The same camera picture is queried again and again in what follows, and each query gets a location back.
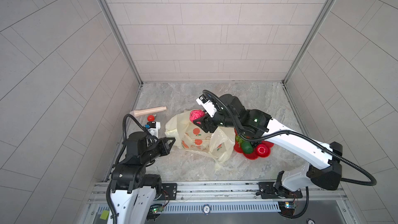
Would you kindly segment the green avocado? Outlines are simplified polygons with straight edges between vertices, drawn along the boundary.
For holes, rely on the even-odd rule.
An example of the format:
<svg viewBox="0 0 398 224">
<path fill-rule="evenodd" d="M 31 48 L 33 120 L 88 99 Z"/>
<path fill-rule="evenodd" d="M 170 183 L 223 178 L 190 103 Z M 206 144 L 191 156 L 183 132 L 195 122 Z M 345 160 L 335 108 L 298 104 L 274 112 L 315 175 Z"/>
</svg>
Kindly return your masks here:
<svg viewBox="0 0 398 224">
<path fill-rule="evenodd" d="M 242 149 L 242 152 L 246 155 L 252 154 L 254 152 L 254 148 L 248 141 L 242 141 L 240 147 Z"/>
</svg>

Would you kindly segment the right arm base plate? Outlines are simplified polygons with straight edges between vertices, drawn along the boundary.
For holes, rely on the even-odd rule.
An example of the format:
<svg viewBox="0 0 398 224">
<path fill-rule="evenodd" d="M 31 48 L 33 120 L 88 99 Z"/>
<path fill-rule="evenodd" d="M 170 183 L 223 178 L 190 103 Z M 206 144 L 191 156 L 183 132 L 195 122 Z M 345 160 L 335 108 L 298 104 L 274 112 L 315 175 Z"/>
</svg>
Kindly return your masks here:
<svg viewBox="0 0 398 224">
<path fill-rule="evenodd" d="M 274 182 L 259 182 L 259 191 L 256 192 L 256 196 L 260 196 L 262 199 L 301 199 L 303 194 L 300 190 L 289 191 L 284 187 L 280 186 L 276 188 Z"/>
</svg>

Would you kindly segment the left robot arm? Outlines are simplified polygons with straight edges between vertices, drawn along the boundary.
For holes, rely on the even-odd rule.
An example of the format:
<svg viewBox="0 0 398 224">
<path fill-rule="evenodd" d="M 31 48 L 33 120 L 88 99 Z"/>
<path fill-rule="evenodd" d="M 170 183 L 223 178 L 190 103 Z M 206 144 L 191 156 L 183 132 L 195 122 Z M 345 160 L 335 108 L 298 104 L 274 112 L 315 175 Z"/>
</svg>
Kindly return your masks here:
<svg viewBox="0 0 398 224">
<path fill-rule="evenodd" d="M 162 179 L 146 169 L 156 158 L 169 155 L 175 142 L 143 131 L 128 136 L 126 157 L 115 165 L 106 191 L 109 224 L 144 224 L 160 216 L 165 205 L 154 201 L 164 194 Z"/>
</svg>

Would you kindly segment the cream plastic bag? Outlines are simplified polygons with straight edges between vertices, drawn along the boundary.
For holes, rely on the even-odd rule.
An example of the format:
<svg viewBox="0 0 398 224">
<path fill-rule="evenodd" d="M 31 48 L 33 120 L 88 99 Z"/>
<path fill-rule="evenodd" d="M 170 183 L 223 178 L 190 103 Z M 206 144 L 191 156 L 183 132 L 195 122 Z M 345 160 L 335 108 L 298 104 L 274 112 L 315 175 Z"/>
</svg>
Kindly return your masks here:
<svg viewBox="0 0 398 224">
<path fill-rule="evenodd" d="M 213 159 L 216 169 L 232 160 L 234 129 L 217 127 L 213 133 L 205 132 L 191 121 L 191 111 L 172 117 L 165 125 L 165 135 L 174 138 L 178 148 Z"/>
</svg>

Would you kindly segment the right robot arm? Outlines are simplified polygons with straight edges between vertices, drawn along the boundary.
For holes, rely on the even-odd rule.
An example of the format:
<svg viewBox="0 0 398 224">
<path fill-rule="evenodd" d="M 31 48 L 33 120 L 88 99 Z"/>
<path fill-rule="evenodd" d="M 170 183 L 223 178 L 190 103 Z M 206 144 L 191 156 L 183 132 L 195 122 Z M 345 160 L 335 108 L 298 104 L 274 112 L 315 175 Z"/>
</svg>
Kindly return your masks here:
<svg viewBox="0 0 398 224">
<path fill-rule="evenodd" d="M 365 169 L 343 158 L 343 147 L 315 141 L 286 127 L 260 110 L 247 110 L 239 98 L 230 94 L 217 97 L 204 90 L 196 102 L 204 108 L 204 117 L 194 124 L 205 132 L 218 127 L 234 128 L 246 142 L 268 141 L 303 158 L 306 163 L 291 171 L 278 174 L 276 190 L 294 192 L 307 186 L 336 190 L 341 182 L 375 186 L 377 180 Z"/>
</svg>

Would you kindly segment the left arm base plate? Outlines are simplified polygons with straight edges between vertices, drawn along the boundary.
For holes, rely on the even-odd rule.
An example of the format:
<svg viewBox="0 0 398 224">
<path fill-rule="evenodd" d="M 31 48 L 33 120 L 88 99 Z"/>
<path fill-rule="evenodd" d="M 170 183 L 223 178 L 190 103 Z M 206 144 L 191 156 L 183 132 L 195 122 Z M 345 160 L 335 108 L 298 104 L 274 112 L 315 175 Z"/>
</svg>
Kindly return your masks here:
<svg viewBox="0 0 398 224">
<path fill-rule="evenodd" d="M 177 195 L 177 183 L 162 183 L 162 192 L 159 197 L 157 197 L 156 201 L 168 201 L 168 200 L 176 200 Z"/>
</svg>

